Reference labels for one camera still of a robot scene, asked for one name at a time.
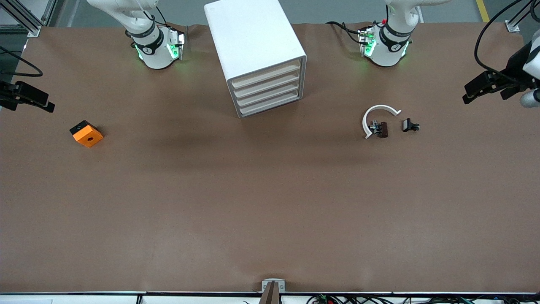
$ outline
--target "brown paper mat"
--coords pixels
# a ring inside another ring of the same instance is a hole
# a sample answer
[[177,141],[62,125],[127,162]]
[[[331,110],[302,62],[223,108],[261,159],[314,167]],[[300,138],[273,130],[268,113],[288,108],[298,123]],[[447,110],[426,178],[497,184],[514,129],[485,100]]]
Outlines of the brown paper mat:
[[[48,114],[0,112],[0,290],[537,291],[539,112],[463,104],[483,24],[420,24],[379,68],[329,25],[294,25],[305,97],[236,116],[208,27],[150,70],[124,30],[44,28],[24,57]],[[494,24],[482,58],[522,45]],[[390,137],[363,139],[373,113]],[[401,121],[421,124],[402,133]],[[105,138],[91,149],[69,129]]]

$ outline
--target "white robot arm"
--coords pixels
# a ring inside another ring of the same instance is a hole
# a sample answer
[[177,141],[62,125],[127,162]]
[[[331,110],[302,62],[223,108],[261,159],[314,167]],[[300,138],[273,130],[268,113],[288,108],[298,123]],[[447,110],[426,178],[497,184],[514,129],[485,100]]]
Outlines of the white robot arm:
[[149,19],[146,10],[156,8],[158,0],[87,0],[111,15],[135,42],[139,58],[152,69],[163,69],[181,59],[184,33]]
[[485,94],[501,92],[507,100],[513,95],[531,89],[521,96],[525,108],[540,107],[540,30],[519,51],[513,54],[502,71],[487,70],[465,85],[463,102],[471,103]]
[[438,5],[450,0],[384,0],[388,9],[385,24],[375,24],[360,33],[361,52],[382,67],[391,67],[405,55],[409,38],[419,21],[417,6]]

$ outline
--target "black cable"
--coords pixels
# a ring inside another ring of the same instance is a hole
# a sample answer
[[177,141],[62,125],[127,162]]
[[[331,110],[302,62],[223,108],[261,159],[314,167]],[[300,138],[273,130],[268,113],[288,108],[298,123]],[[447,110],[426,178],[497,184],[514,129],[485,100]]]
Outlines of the black cable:
[[528,16],[530,13],[531,13],[531,12],[528,11],[527,14],[523,15],[523,16],[516,22],[516,24],[519,24],[521,21],[523,21],[523,20],[525,19],[525,17]]
[[342,30],[344,30],[345,32],[347,32],[347,35],[349,35],[350,39],[352,39],[354,42],[358,43],[358,44],[362,44],[362,45],[368,45],[367,42],[364,42],[364,41],[358,41],[356,40],[353,35],[351,35],[350,33],[354,33],[354,34],[357,34],[358,35],[358,32],[357,31],[353,31],[351,29],[348,29],[347,26],[345,26],[345,22],[339,24],[337,23],[336,21],[329,21],[327,22],[326,24],[334,24],[334,25],[337,25],[339,26]]
[[532,19],[534,19],[536,22],[540,22],[540,18],[538,18],[538,15],[536,14],[536,11],[535,11],[535,7],[536,7],[536,2],[538,0],[533,0],[531,2],[531,7],[530,7],[530,12],[531,12],[531,17]]
[[349,300],[347,300],[347,302],[343,302],[337,296],[331,296],[330,299],[334,300],[336,302],[336,304],[345,304],[345,303],[347,303],[349,301]]
[[484,294],[480,295],[474,299],[469,300],[469,302],[474,302],[479,299],[486,299],[486,300],[502,300],[505,304],[511,304],[512,302],[517,301],[517,303],[520,303],[518,299],[515,298],[507,298],[505,296],[496,295],[496,294]]
[[378,296],[374,296],[374,295],[371,295],[371,294],[357,294],[356,297],[361,297],[361,298],[364,298],[366,299],[365,301],[362,301],[360,302],[359,304],[365,304],[366,302],[372,302],[373,304],[394,304],[393,302],[387,300],[387,299],[384,299],[384,298],[381,298],[381,297],[378,297]]
[[27,65],[29,65],[31,68],[35,69],[37,71],[37,74],[28,74],[28,73],[17,73],[17,72],[4,72],[4,71],[0,71],[0,74],[5,74],[5,75],[14,75],[14,76],[25,76],[25,77],[41,77],[43,76],[43,72],[35,65],[33,65],[32,63],[30,63],[28,60],[26,59],[23,59],[21,58],[20,56],[18,55],[15,55],[12,51],[9,51],[8,49],[0,46],[0,50],[3,50],[5,53],[19,59],[20,61],[26,63]]
[[368,300],[364,300],[360,302],[357,298],[352,298],[352,300],[354,301],[355,304],[365,304],[368,301]]
[[531,297],[523,296],[523,299],[526,300],[527,302],[533,302],[534,304],[538,304],[538,302],[535,299],[531,298]]
[[161,10],[159,7],[156,6],[156,9],[158,10],[159,14],[161,15],[161,19],[163,19],[163,23],[167,23],[167,20],[165,20],[165,17],[163,17],[163,13],[161,13]]
[[431,298],[427,302],[419,303],[419,304],[459,304],[460,301],[458,299],[452,298],[452,299],[445,299],[445,298]]
[[484,64],[482,61],[480,61],[480,58],[478,57],[478,47],[480,46],[480,41],[482,40],[482,37],[484,36],[484,33],[485,31],[489,28],[489,26],[500,16],[502,15],[502,13],[504,13],[505,11],[507,11],[508,9],[510,9],[512,6],[516,5],[517,3],[521,2],[523,0],[515,0],[513,1],[512,3],[508,4],[504,9],[500,10],[495,16],[493,16],[493,18],[484,26],[484,28],[482,29],[482,31],[480,32],[479,36],[478,36],[478,39],[476,40],[476,44],[474,46],[474,59],[476,60],[476,63],[478,63],[478,65],[480,65],[481,67],[485,68],[486,70],[492,72],[492,73],[495,73],[495,74],[498,74],[499,76],[501,77],[504,77],[516,84],[520,84],[520,85],[524,85],[526,87],[528,87],[527,84],[524,84],[524,83],[521,83],[520,81],[518,81],[517,79],[513,78],[513,77],[510,77],[510,76],[507,76],[503,73],[501,73],[500,71],[497,71],[496,69],[492,68],[492,67],[489,67],[487,66],[486,64]]
[[358,300],[356,298],[345,297],[345,299],[347,299],[347,301],[349,301],[350,304],[358,304]]
[[[11,51],[12,53],[23,53],[22,51]],[[0,55],[9,54],[8,52],[0,52]]]
[[512,17],[512,19],[510,19],[510,21],[509,21],[508,23],[512,23],[512,22],[514,21],[514,19],[516,19],[517,16],[519,16],[519,14],[521,14],[522,11],[524,11],[527,7],[529,7],[529,4],[531,4],[532,1],[533,1],[533,0],[529,0],[529,2],[528,2],[526,5],[524,5],[524,6],[519,10],[519,12],[517,12],[517,14],[515,14],[514,17]]
[[149,16],[149,15],[146,13],[146,11],[143,11],[143,13],[144,13],[144,15],[146,16],[146,18],[148,18],[149,20],[154,21],[154,22],[156,22],[157,24],[161,24],[161,25],[163,25],[163,26],[165,26],[165,27],[171,28],[168,24],[165,24],[165,23],[156,21],[156,17],[155,17],[154,15],[150,14],[150,16]]

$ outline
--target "orange block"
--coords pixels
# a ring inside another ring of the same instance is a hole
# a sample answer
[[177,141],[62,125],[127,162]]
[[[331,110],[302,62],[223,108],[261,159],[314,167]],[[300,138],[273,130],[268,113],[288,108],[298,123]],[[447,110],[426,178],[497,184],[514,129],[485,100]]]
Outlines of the orange block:
[[78,143],[88,148],[103,139],[103,135],[96,129],[96,127],[91,125],[86,120],[81,121],[80,124],[71,128],[70,132]]

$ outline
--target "white clamp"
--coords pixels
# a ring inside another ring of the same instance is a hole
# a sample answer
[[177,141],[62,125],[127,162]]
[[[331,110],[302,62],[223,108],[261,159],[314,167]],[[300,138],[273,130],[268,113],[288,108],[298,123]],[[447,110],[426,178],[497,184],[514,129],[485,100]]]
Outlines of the white clamp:
[[369,114],[369,112],[371,112],[373,110],[386,110],[386,111],[394,114],[394,116],[397,116],[399,113],[401,113],[401,110],[396,111],[394,108],[390,107],[389,105],[384,105],[384,104],[374,105],[373,107],[369,108],[366,111],[366,113],[364,114],[364,118],[362,119],[362,127],[364,128],[364,132],[366,133],[366,139],[368,139],[373,134],[373,132],[370,130],[370,128],[368,126],[368,122],[367,122],[368,114]]

